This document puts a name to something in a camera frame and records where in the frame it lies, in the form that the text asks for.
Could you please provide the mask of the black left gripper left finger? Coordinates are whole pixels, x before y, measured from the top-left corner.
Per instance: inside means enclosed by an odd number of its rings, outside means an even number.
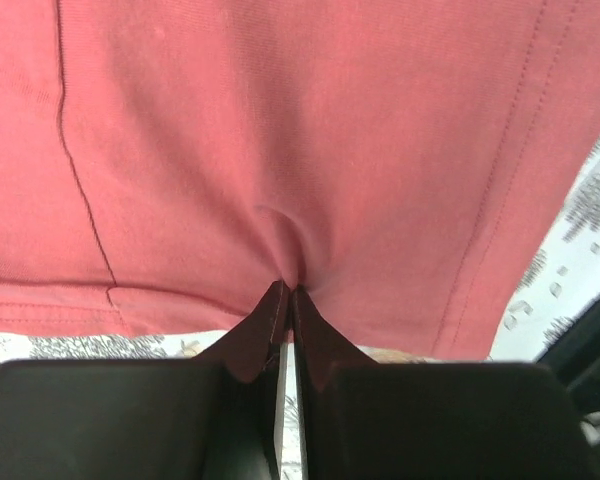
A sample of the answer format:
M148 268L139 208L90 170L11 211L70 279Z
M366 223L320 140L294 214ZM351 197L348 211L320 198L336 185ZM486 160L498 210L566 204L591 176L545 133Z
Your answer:
M285 285L192 358L0 365L0 479L276 479Z

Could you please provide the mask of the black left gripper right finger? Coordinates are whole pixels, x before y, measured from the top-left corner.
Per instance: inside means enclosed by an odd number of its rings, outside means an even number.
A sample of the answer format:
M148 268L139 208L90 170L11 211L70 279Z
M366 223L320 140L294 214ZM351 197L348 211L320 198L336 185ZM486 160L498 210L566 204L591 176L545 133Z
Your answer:
M528 363L379 363L292 296L310 479L600 479L565 389Z

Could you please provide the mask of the salmon pink t shirt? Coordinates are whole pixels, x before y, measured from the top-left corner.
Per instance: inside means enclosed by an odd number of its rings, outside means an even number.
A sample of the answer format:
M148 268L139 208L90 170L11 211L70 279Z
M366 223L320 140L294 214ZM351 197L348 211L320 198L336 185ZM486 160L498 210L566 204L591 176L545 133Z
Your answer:
M599 132L600 1L0 1L0 332L481 359Z

